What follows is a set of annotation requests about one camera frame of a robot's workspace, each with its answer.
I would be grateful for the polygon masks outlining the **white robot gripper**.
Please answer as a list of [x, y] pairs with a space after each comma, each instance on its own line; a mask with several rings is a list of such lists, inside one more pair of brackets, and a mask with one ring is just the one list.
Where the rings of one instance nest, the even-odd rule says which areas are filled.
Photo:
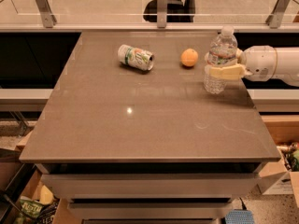
[[[206, 65], [205, 72], [218, 79], [239, 80], [242, 77], [250, 81], [267, 81], [275, 72], [277, 66], [277, 52], [270, 46], [253, 46], [244, 51], [237, 49], [234, 59], [241, 59], [241, 63], [230, 66], [216, 67]], [[231, 56], [220, 56], [221, 60], [231, 60]], [[209, 52], [204, 60], [209, 61]]]

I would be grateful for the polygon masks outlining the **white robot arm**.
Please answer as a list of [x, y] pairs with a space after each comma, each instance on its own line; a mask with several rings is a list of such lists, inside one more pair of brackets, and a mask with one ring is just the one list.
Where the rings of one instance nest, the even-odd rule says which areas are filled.
[[252, 46], [238, 50], [236, 58], [226, 65], [207, 64], [205, 73], [222, 80], [265, 82], [279, 79], [284, 83], [299, 86], [299, 48], [273, 48], [268, 45]]

